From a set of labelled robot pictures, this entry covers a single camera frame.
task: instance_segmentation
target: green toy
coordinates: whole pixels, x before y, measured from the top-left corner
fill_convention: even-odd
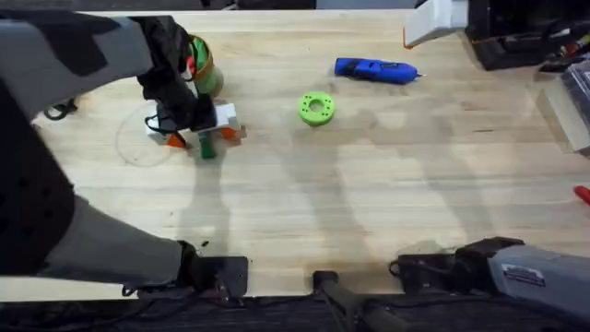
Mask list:
[[[199,133],[199,143],[201,143],[202,159],[214,159],[217,156],[215,148],[213,147],[213,133],[211,133],[211,131]]]
[[[307,92],[299,98],[299,116],[307,125],[327,124],[334,117],[335,108],[334,100],[325,92]]]

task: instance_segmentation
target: white object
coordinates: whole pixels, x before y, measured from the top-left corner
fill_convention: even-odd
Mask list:
[[[580,152],[589,148],[590,133],[588,133],[588,128],[561,79],[558,77],[549,82],[543,92],[572,149]]]
[[[154,115],[157,114],[157,103],[154,102],[150,105],[147,115],[152,117],[151,119],[147,120],[147,124],[152,128],[159,128],[159,121],[158,118]],[[215,114],[217,117],[217,123],[214,127],[203,129],[198,131],[197,133],[205,132],[208,130],[215,130],[220,128],[231,128],[233,130],[239,131],[242,129],[240,122],[238,121],[238,115],[236,114],[236,107],[232,103],[227,103],[223,105],[216,105],[215,106]],[[151,130],[146,125],[146,134],[153,140],[155,140],[158,144],[162,144],[166,141],[166,136]]]
[[[467,27],[468,0],[428,0],[406,18],[404,47],[412,48]]]

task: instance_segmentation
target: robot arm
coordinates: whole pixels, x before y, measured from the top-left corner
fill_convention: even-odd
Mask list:
[[[30,126],[40,111],[119,78],[180,128],[210,125],[185,86],[187,33],[172,18],[97,18],[69,12],[0,12],[0,275],[120,283],[127,289],[245,293],[245,257],[198,257],[189,243],[150,235],[75,195]]]

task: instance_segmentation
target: wire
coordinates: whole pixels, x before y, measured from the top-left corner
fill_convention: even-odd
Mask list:
[[[422,265],[422,264],[419,264],[419,263],[416,263],[416,262],[412,262],[412,261],[403,261],[403,260],[402,261],[399,261],[399,260],[395,260],[395,261],[389,263],[389,268],[388,269],[389,269],[389,273],[392,276],[396,277],[396,278],[399,278],[399,272],[394,271],[393,270],[393,267],[398,267],[398,269],[399,269],[400,264],[401,265],[408,265],[408,266],[412,266],[412,267],[421,268],[423,270],[430,271],[430,272],[437,273],[437,274],[441,274],[441,275],[445,275],[445,276],[451,275],[451,270],[449,270],[449,269],[441,269],[441,268],[437,268],[437,267],[429,267],[427,265]]]
[[[323,292],[322,292],[322,299],[324,300],[325,304],[330,309],[330,313],[332,314],[332,317],[334,317],[334,321],[336,322],[336,325],[338,326],[338,330],[340,332],[346,332],[347,330],[342,325],[340,317],[336,313],[336,310],[334,310],[334,305],[330,302],[330,299],[328,299],[327,295],[325,295],[325,293],[323,293]]]
[[[150,301],[146,305],[141,306],[139,309],[134,310],[129,314],[123,314],[119,317],[113,319],[107,319],[101,322],[96,322],[92,324],[88,324],[85,326],[77,326],[77,327],[69,327],[69,328],[41,328],[41,327],[31,327],[31,326],[0,326],[0,330],[2,331],[9,331],[9,332],[77,332],[77,331],[85,331],[96,327],[106,327],[112,326],[117,323],[123,322],[124,320],[131,319],[136,317],[144,312],[146,312],[152,305],[154,305],[156,301]]]
[[[590,330],[590,324],[585,322],[582,319],[572,316],[571,314],[564,313],[558,309],[553,307],[549,307],[546,304],[530,302],[524,299],[494,299],[489,297],[463,297],[463,298],[454,298],[454,299],[436,299],[436,300],[428,300],[424,302],[415,302],[412,304],[400,304],[395,302],[389,301],[382,301],[382,300],[371,300],[380,302],[385,306],[389,306],[396,309],[416,309],[416,308],[424,308],[429,306],[436,306],[436,305],[448,305],[448,304],[458,304],[458,303],[489,303],[495,305],[503,305],[509,306],[514,308],[519,308],[521,310],[526,310],[528,312],[532,312],[535,314],[542,314],[545,316],[549,316],[555,320],[562,322],[565,325],[573,326],[576,328],[581,328],[582,330]]]
[[[154,114],[154,115],[151,115],[151,116],[147,116],[144,119],[144,123],[146,124],[147,128],[155,131],[156,133],[164,134],[164,135],[178,133],[178,130],[167,130],[167,129],[162,129],[162,128],[156,128],[156,127],[153,127],[153,126],[149,125],[149,120],[155,119],[156,117],[158,117],[158,115],[157,114]]]

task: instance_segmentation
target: wooden tabletop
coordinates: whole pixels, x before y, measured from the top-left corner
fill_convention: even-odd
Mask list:
[[[590,161],[561,147],[537,109],[530,68],[485,72],[458,36],[402,47],[408,11],[172,13],[206,39],[248,137],[197,150],[155,145],[134,79],[85,95],[37,125],[95,206],[205,255],[250,259],[250,295],[304,294],[317,269],[356,291],[398,291],[387,263],[502,235],[590,255]],[[335,77],[337,57],[407,62],[405,85]],[[317,128],[298,98],[325,91],[336,116]],[[120,287],[6,279],[3,301],[118,298]]]

